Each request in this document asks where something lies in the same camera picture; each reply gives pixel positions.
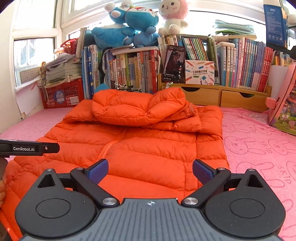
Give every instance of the red crate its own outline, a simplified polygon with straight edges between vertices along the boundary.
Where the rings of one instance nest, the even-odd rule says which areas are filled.
[[[84,100],[82,79],[46,88],[45,93],[43,93],[42,87],[39,87],[39,89],[45,109],[74,107]]]
[[[76,54],[78,39],[70,39],[61,45],[64,48],[64,52],[68,54]]]

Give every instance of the blue gripper pad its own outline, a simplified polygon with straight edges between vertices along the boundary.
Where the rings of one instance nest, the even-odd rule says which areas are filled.
[[[192,171],[195,177],[204,185],[211,180],[215,174],[215,169],[200,160],[195,160],[192,165]]]
[[[84,174],[87,178],[92,180],[95,184],[99,184],[100,181],[108,174],[109,164],[106,159],[102,159],[89,168],[85,169]]]

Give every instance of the blue plush toy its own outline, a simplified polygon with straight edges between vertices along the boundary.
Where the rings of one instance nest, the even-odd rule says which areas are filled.
[[[103,27],[95,27],[91,33],[100,50],[107,47],[121,47],[125,45],[125,39],[131,38],[135,30],[123,24],[115,23]]]
[[[131,8],[133,3],[131,1],[123,1],[119,7],[115,7],[113,2],[105,6],[105,10],[109,13],[110,18],[114,23],[125,23],[125,14]]]
[[[131,7],[125,14],[127,25],[137,31],[145,32],[147,28],[158,24],[157,13],[145,7]]]
[[[157,38],[159,35],[156,33],[156,28],[150,26],[145,32],[135,34],[132,38],[125,41],[126,45],[134,44],[136,47],[154,46],[158,45]]]

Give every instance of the white wall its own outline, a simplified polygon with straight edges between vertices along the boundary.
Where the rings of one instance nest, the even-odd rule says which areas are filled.
[[[14,6],[13,2],[0,13],[0,134],[21,118],[12,92],[9,69],[9,40]]]

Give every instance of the pink blanket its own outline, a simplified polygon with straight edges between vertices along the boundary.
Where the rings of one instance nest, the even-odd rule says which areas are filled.
[[[43,110],[0,135],[3,139],[36,140],[44,136],[70,108]],[[225,151],[232,172],[257,169],[284,204],[287,214],[280,232],[296,240],[296,136],[255,120],[254,112],[222,108]]]

